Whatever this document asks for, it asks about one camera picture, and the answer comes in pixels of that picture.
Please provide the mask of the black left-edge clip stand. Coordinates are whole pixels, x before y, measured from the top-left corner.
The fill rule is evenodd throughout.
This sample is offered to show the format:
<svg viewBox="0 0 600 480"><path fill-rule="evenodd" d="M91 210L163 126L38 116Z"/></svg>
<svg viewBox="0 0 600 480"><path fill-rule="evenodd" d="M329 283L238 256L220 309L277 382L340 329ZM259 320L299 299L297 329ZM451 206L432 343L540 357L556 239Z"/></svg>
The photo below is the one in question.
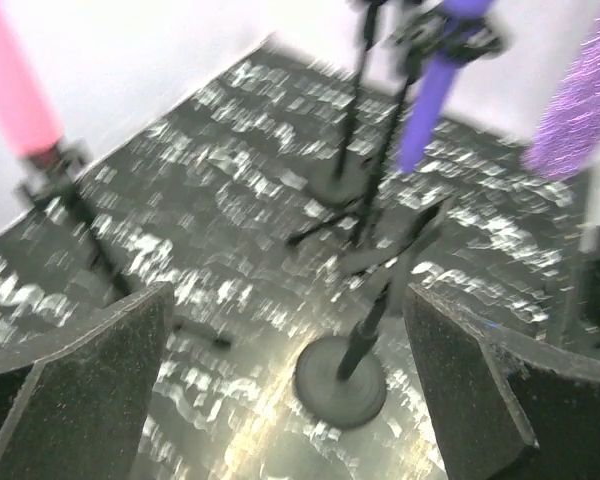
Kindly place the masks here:
<svg viewBox="0 0 600 480"><path fill-rule="evenodd" d="M300 353L294 390L308 413L341 431L359 428L381 411L386 375L372 353L386 313L397 315L418 256L441 236L455 198L450 195L421 209L401 239L387 247L345 255L341 270L353 276L374 266L368 277L378 287L367 316L347 336L320 337Z"/></svg>

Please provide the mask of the pink microphone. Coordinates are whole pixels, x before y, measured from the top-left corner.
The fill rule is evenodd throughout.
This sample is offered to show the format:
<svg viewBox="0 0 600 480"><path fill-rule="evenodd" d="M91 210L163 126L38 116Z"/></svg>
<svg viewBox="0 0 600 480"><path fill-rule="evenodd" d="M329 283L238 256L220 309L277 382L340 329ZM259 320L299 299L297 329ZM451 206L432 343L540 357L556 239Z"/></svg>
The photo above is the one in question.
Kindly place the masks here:
<svg viewBox="0 0 600 480"><path fill-rule="evenodd" d="M51 162L64 136L0 8L0 132L15 154Z"/></svg>

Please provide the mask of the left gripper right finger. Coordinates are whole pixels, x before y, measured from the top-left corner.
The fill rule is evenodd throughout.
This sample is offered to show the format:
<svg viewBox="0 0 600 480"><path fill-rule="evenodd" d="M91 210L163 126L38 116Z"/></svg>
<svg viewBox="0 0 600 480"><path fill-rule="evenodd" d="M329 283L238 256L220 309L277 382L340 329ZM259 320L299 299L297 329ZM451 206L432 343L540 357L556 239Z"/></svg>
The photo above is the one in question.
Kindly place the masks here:
<svg viewBox="0 0 600 480"><path fill-rule="evenodd" d="M600 361L412 285L411 350L450 479L600 479Z"/></svg>

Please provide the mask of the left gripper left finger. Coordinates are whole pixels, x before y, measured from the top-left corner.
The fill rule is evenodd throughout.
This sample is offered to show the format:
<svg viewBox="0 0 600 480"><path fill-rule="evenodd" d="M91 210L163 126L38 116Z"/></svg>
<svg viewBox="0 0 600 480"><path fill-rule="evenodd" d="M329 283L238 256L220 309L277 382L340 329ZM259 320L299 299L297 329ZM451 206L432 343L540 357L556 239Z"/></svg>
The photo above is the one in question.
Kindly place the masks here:
<svg viewBox="0 0 600 480"><path fill-rule="evenodd" d="M0 350L0 479L126 479L174 307L168 283Z"/></svg>

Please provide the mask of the purple glitter microphone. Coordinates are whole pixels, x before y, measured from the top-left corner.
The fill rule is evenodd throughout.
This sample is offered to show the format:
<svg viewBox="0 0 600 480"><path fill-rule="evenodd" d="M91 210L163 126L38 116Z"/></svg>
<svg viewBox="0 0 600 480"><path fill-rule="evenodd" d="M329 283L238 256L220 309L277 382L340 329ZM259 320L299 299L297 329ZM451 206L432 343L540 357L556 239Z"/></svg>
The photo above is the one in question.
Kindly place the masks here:
<svg viewBox="0 0 600 480"><path fill-rule="evenodd" d="M525 166L549 179L587 166L600 144L600 16L541 118Z"/></svg>

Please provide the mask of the purple matte microphone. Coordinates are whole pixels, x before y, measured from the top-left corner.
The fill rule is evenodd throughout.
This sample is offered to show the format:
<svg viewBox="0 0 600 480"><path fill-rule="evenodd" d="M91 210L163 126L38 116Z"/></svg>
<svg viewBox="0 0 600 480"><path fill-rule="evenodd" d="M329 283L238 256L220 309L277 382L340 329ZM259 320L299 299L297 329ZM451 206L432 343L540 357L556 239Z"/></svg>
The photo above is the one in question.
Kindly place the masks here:
<svg viewBox="0 0 600 480"><path fill-rule="evenodd" d="M400 38L409 44L410 61L428 64L400 141L401 171L413 172L422 159L457 72L502 52L503 38L485 19L491 5L491 0L445 0L404 26Z"/></svg>

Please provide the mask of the black round-base clip stand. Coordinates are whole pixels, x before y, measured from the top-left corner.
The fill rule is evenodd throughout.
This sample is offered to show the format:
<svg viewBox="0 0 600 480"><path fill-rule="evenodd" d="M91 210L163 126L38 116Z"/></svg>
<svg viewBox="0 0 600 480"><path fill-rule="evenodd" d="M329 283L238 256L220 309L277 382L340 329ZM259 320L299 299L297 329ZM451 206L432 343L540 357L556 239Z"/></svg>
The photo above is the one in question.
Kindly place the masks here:
<svg viewBox="0 0 600 480"><path fill-rule="evenodd" d="M364 192L366 172L364 162L348 157L348 147L357 127L357 108L361 82L367 65L369 51L376 42L378 16L385 1L360 1L366 9L360 40L363 43L353 79L353 98L346 109L342 127L342 140L335 157L321 161L310 172L305 191L309 197L329 208L342 209Z"/></svg>

